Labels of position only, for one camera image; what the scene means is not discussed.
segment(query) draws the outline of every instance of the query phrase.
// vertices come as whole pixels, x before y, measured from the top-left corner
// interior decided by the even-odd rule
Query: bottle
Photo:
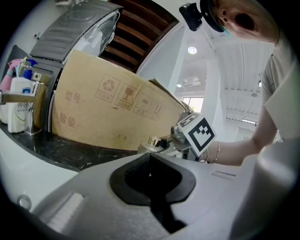
[[[27,60],[31,66],[37,64],[32,59]],[[22,77],[14,77],[10,90],[23,94],[33,92],[35,82],[31,81],[32,70],[26,69]],[[19,133],[25,130],[25,118],[28,113],[30,103],[9,103],[8,104],[8,131],[10,133]]]
[[[24,59],[15,59],[12,60],[11,62],[8,63],[9,68],[7,70],[6,75],[4,76],[1,84],[0,84],[0,90],[3,91],[9,91],[10,90],[10,86],[11,86],[11,82],[13,79],[13,73],[15,71],[15,68],[17,66],[20,66],[22,63],[24,63],[26,61],[26,58]],[[7,124],[8,123],[8,105],[0,105],[0,120]]]

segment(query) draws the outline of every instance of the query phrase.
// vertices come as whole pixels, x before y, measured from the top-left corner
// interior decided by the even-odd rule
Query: cardboard box
[[[169,135],[183,110],[153,83],[74,50],[57,86],[52,131],[81,143],[137,150],[151,136]]]

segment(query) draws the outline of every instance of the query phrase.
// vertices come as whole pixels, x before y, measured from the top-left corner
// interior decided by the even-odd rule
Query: bracelet
[[[215,158],[212,162],[208,162],[208,163],[210,163],[210,164],[215,163],[215,161],[217,161],[217,159],[218,159],[218,155],[219,155],[219,152],[220,152],[220,143],[218,142],[218,144],[219,144],[219,148],[218,148],[218,150],[217,150],[216,158]]]
[[[207,159],[208,159],[207,149],[205,151],[206,151],[206,159],[205,160],[199,160],[200,163],[205,163],[207,161]]]

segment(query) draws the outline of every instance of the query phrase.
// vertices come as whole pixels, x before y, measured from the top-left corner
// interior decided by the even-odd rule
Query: marble countertop
[[[25,132],[11,134],[7,125],[1,122],[0,129],[32,155],[50,164],[76,172],[136,154],[136,151],[102,148],[74,142],[44,131],[34,136]]]

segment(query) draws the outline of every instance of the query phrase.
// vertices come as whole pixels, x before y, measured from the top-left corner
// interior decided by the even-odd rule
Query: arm
[[[272,143],[276,132],[277,128],[272,118],[267,110],[262,107],[260,119],[252,138],[238,142],[220,142],[220,152],[215,163],[241,165],[246,156],[257,154],[264,146]],[[217,151],[218,143],[213,142],[207,149],[209,162],[216,158]]]

